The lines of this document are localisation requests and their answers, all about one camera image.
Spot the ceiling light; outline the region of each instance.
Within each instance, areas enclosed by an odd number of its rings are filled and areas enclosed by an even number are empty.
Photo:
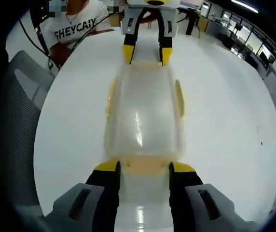
[[[236,3],[236,4],[239,4],[240,6],[248,8],[249,10],[251,10],[251,11],[253,11],[253,12],[255,12],[255,13],[258,14],[258,11],[256,9],[254,9],[253,7],[251,7],[251,6],[248,6],[248,5],[244,4],[244,3],[236,1],[236,0],[231,0],[231,1],[234,2],[234,3]]]

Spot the window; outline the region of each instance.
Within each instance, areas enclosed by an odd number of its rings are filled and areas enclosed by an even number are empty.
[[[276,52],[276,45],[269,39],[266,39],[267,47],[270,51]]]
[[[250,31],[252,30],[252,25],[242,22],[242,29],[239,30],[236,35],[238,36],[238,38],[243,39],[244,41],[246,41],[249,37]]]
[[[269,50],[265,45],[262,45],[262,47],[261,47],[260,50],[258,51],[258,55],[260,56],[260,54],[261,54],[262,52],[265,54],[265,56],[267,57],[267,59],[270,58],[271,52],[270,52],[270,50]]]
[[[205,1],[202,6],[201,6],[201,13],[200,15],[202,15],[203,17],[207,17],[209,10],[210,10],[211,4],[210,2]]]
[[[235,30],[235,25],[237,23],[240,23],[241,22],[241,19],[236,16],[236,15],[233,15],[229,21],[229,26],[228,26],[228,30],[232,31],[232,32],[236,32]]]
[[[256,54],[259,48],[261,47],[262,42],[263,42],[263,38],[259,36],[255,31],[253,31],[250,34],[246,45],[251,46],[253,48],[253,53]]]
[[[228,12],[228,11],[224,11],[221,17],[222,17],[221,24],[224,27],[227,27],[229,25],[229,21],[230,21],[230,18],[231,18],[231,13]]]

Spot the computer monitor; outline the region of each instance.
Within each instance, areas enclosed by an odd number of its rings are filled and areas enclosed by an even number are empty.
[[[276,76],[276,70],[272,64],[269,65],[266,76],[270,75],[271,73],[273,73],[274,76]]]
[[[237,30],[241,30],[242,28],[243,28],[243,26],[241,25],[241,23],[237,23],[235,25],[235,29],[237,29]]]
[[[269,57],[269,62],[272,64],[274,61],[275,61],[275,56],[271,54]]]
[[[264,52],[261,52],[261,53],[260,53],[259,58],[262,60],[262,62],[263,62],[264,64],[268,64],[268,63],[269,63],[269,60],[268,60],[268,58],[267,58],[267,56],[265,55]]]

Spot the gray gripper housing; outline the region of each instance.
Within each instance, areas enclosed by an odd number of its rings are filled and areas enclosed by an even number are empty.
[[[211,184],[185,188],[194,211],[196,232],[254,232],[258,225],[244,221],[234,203]]]
[[[164,22],[164,37],[175,37],[178,30],[178,24],[176,21],[177,10],[167,7],[157,7],[163,17]],[[136,24],[138,22],[138,17],[142,12],[143,8],[141,6],[126,6],[124,9],[124,18],[121,21],[122,33],[134,35]]]
[[[29,221],[29,225],[32,223],[30,226],[42,232],[91,232],[95,209],[103,190],[100,186],[77,184],[55,201],[50,214]],[[185,190],[194,212],[195,232],[258,231],[258,225],[253,221],[244,221],[235,213],[233,202],[211,184],[189,186]],[[82,199],[84,203],[80,219],[74,220],[69,212],[77,199]]]

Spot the white table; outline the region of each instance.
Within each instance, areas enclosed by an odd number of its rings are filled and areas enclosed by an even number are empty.
[[[43,212],[104,160],[109,85],[123,63],[119,32],[87,37],[57,75],[44,103],[34,147]],[[262,79],[230,51],[177,35],[169,65],[185,99],[186,155],[204,183],[263,222],[276,197],[276,110]],[[157,34],[139,33],[134,59],[156,60]]]

